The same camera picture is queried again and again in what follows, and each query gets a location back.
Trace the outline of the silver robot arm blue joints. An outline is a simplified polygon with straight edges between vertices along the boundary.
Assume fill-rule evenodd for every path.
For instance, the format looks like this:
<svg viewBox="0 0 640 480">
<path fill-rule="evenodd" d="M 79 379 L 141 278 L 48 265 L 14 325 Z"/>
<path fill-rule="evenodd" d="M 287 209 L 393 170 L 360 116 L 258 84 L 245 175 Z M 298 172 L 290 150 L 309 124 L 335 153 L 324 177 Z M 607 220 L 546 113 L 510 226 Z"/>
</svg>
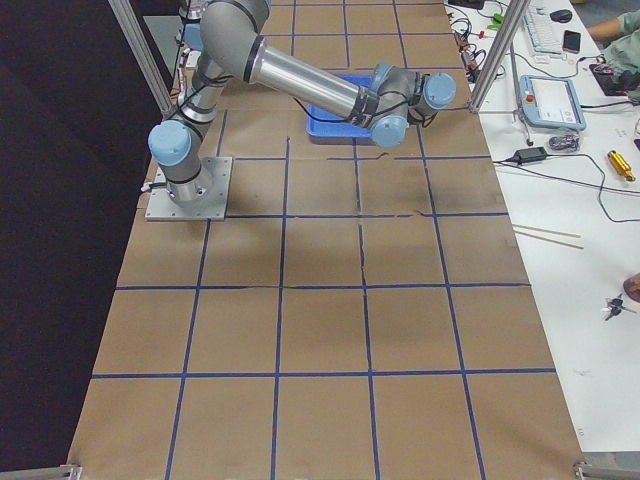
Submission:
<svg viewBox="0 0 640 480">
<path fill-rule="evenodd" d="M 148 137 L 151 154 L 169 182 L 184 184 L 199 175 L 198 152 L 232 78 L 285 93 L 366 128 L 383 148 L 400 145 L 409 126 L 432 119 L 456 95 L 456 83 L 445 73 L 379 64 L 370 85 L 361 86 L 309 65 L 263 36 L 270 10 L 268 1 L 210 1 L 202 10 L 201 54 L 191 85 L 181 90 L 174 113 Z"/>
</svg>

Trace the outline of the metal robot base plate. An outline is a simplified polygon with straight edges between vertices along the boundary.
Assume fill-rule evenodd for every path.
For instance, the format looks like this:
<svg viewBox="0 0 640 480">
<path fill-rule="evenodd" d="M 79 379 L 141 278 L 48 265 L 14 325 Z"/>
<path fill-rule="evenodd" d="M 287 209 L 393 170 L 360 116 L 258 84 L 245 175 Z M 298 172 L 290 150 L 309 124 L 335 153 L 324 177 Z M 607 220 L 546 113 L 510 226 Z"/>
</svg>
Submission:
<svg viewBox="0 0 640 480">
<path fill-rule="evenodd" d="M 169 182 L 160 167 L 150 190 L 148 221 L 224 221 L 228 205 L 233 159 L 204 157 L 199 175 L 188 183 Z"/>
</svg>

